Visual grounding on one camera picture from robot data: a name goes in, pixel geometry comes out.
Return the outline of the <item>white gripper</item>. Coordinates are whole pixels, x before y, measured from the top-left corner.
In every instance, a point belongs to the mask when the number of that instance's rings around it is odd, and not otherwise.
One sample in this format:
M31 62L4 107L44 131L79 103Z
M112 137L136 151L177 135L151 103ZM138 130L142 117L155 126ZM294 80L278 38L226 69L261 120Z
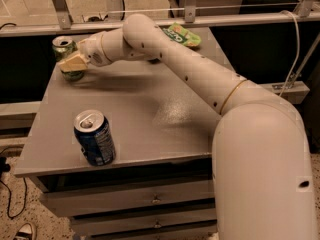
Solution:
M77 43L79 51L75 51L57 63L62 72L83 71L88 68L88 62L102 67L106 64L106 56L102 49L104 33L93 34Z

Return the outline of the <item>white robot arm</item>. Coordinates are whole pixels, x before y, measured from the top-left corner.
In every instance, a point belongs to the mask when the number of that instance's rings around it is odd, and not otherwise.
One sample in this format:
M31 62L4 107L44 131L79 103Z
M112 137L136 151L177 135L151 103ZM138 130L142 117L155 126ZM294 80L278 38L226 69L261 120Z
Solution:
M159 59L221 117L212 143L219 240L319 240L309 145L290 102L170 39L143 14L78 42L59 66L144 57Z

